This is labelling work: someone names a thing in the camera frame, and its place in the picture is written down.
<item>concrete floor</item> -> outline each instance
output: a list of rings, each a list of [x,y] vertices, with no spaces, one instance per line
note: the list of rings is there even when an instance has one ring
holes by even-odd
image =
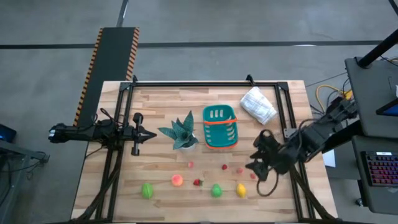
[[[93,43],[100,27],[116,25],[121,3],[3,0],[0,44]],[[140,42],[382,40],[397,21],[387,0],[130,0],[123,26],[141,27]],[[139,49],[134,73],[140,80],[242,80],[248,73],[258,80],[305,80],[310,102],[318,106],[316,87],[341,88],[344,59],[373,47]],[[15,223],[70,216],[86,144],[50,144],[47,133],[56,123],[72,123],[91,52],[0,50],[0,123],[18,131],[18,145],[51,155],[25,182]],[[385,54],[393,55],[396,48]],[[321,99],[328,94],[322,91]],[[396,223],[398,217],[354,204],[356,182],[330,179],[330,184],[340,218]]]

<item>wooden tabletop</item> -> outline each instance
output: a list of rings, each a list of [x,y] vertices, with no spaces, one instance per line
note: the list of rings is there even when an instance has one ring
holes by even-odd
[[[299,125],[302,120],[312,117],[307,93],[303,81],[288,83],[294,115]],[[110,114],[114,114],[119,84],[120,82],[104,82],[97,111],[98,119],[106,119],[99,108],[105,108]],[[237,168],[244,168],[244,165],[251,161],[249,155],[256,151],[252,143],[260,130],[272,130],[277,140],[282,142],[278,115],[263,126],[240,107],[239,101],[248,90],[249,87],[134,88],[130,117],[132,118],[135,112],[142,113],[143,127],[157,133],[157,137],[140,145],[139,157],[130,154],[132,142],[126,143],[113,221],[297,221],[289,174],[280,176],[278,187],[271,196],[260,197],[256,192],[257,180],[250,178],[251,171],[244,169],[242,174],[236,172]],[[261,90],[277,110],[274,88],[261,87]],[[232,106],[238,118],[239,142],[233,149],[216,151],[208,149],[205,145],[202,110],[208,105],[218,104]],[[157,128],[171,127],[171,120],[184,119],[190,110],[195,120],[194,134],[199,143],[191,152],[173,150],[172,139],[160,133]],[[284,111],[288,119],[286,106]],[[99,147],[98,143],[90,143],[87,153]],[[78,217],[98,193],[105,157],[104,149],[86,159],[72,218]],[[194,162],[192,168],[188,167],[190,161]],[[222,170],[223,164],[228,165],[228,169]],[[307,163],[306,168],[311,190],[328,212],[337,217],[322,155]],[[170,178],[174,174],[182,175],[182,186],[174,187],[171,184]],[[195,179],[204,180],[203,186],[194,186],[192,183]],[[154,188],[153,197],[149,200],[141,196],[141,185],[144,183],[150,183]],[[238,183],[246,187],[246,198],[237,196]],[[268,192],[274,183],[275,173],[271,172],[268,180],[260,184],[261,191]],[[213,184],[219,184],[223,189],[220,198],[211,197],[210,190]],[[300,197],[306,216],[307,209],[302,192]],[[105,203],[104,211],[107,209],[108,205]]]

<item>plastic basket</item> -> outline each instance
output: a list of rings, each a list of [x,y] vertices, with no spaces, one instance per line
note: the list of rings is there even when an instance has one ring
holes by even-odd
[[[203,110],[203,129],[210,149],[231,149],[238,143],[238,127],[230,105],[207,106]]]

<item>orange stripe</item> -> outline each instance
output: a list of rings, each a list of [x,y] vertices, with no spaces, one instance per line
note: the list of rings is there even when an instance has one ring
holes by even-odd
[[[203,121],[204,124],[229,124],[229,123],[235,123],[238,119],[232,119],[232,120],[227,120],[227,121]]]
[[[233,144],[233,145],[231,145],[231,146],[226,146],[226,147],[213,147],[213,146],[209,146],[207,143],[206,143],[206,146],[207,146],[209,149],[232,149],[232,148],[235,147],[237,144],[238,144],[238,141],[236,141],[235,144]]]

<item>strawberry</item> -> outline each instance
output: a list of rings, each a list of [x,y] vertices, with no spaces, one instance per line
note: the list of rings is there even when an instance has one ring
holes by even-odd
[[[203,181],[201,181],[200,179],[196,179],[196,180],[193,181],[193,184],[194,184],[195,186],[201,186],[202,183],[203,183]]]

